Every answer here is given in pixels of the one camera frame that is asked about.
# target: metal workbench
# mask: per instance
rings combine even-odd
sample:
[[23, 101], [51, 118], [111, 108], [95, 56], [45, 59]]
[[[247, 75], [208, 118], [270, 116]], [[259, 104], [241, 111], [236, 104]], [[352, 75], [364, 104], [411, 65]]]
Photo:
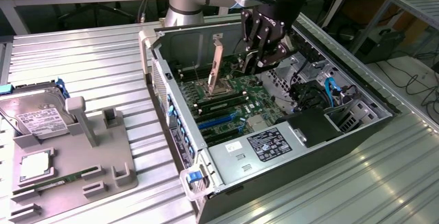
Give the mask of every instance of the metal workbench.
[[354, 54], [359, 50], [370, 32], [376, 27], [392, 4], [395, 4], [402, 10], [410, 12], [416, 18], [439, 30], [439, 0], [386, 0], [370, 24], [351, 46], [351, 52]]
[[[439, 221], [438, 126], [362, 66], [312, 22], [299, 22], [370, 82], [402, 114], [354, 152], [212, 223], [431, 223]], [[13, 41], [8, 82], [60, 76], [87, 114], [113, 106], [124, 113], [139, 186], [41, 223], [195, 223], [177, 171], [141, 79], [137, 31], [127, 25], [37, 35]], [[8, 127], [0, 133], [0, 219], [8, 211]]]

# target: blue cable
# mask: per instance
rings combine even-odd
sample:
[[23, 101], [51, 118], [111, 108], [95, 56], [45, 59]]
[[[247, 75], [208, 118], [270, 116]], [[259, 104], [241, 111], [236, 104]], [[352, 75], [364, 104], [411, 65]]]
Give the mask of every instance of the blue cable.
[[338, 91], [342, 91], [342, 88], [336, 85], [335, 83], [335, 79], [334, 77], [328, 77], [324, 80], [324, 90], [327, 92], [327, 95], [330, 97], [330, 101], [331, 101], [331, 107], [334, 107], [334, 100], [332, 100], [332, 93], [331, 93], [331, 86], [334, 89], [336, 89]]

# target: green circuit board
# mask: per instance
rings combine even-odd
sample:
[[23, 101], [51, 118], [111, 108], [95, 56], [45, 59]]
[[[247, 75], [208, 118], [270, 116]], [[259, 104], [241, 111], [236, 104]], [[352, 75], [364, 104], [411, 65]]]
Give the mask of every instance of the green circuit board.
[[[215, 145], [233, 137], [252, 133], [255, 131], [255, 126], [249, 126], [247, 122], [249, 118], [260, 115], [258, 117], [263, 119], [267, 126], [271, 126], [275, 124], [278, 118], [284, 115], [255, 76], [244, 76], [232, 79], [221, 78], [221, 82], [228, 86], [228, 93], [215, 97], [207, 95], [205, 82], [207, 79], [185, 83], [181, 82], [180, 91], [197, 125], [212, 122], [229, 115], [233, 116], [232, 120], [228, 122], [208, 128], [200, 128], [201, 135], [209, 145]], [[197, 103], [215, 100], [224, 96], [236, 95], [243, 91], [247, 92], [245, 96], [237, 96], [239, 101], [233, 102], [231, 107], [219, 107], [211, 114], [200, 114], [200, 111], [193, 106]]]

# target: warning label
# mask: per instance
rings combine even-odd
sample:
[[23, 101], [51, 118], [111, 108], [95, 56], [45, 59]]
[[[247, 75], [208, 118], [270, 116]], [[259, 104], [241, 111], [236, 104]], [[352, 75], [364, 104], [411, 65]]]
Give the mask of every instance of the warning label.
[[29, 132], [36, 136], [67, 129], [67, 125], [56, 108], [20, 114], [17, 118]]
[[290, 144], [283, 138], [278, 128], [272, 128], [247, 138], [259, 160], [266, 162], [292, 151]]

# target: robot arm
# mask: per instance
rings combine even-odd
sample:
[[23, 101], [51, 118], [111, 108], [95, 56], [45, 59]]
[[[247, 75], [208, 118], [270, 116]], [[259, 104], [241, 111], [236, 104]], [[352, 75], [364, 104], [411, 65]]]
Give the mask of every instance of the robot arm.
[[292, 54], [284, 36], [296, 20], [306, 0], [169, 0], [165, 26], [203, 23], [201, 5], [252, 7], [243, 10], [241, 39], [245, 51], [245, 72], [260, 72]]

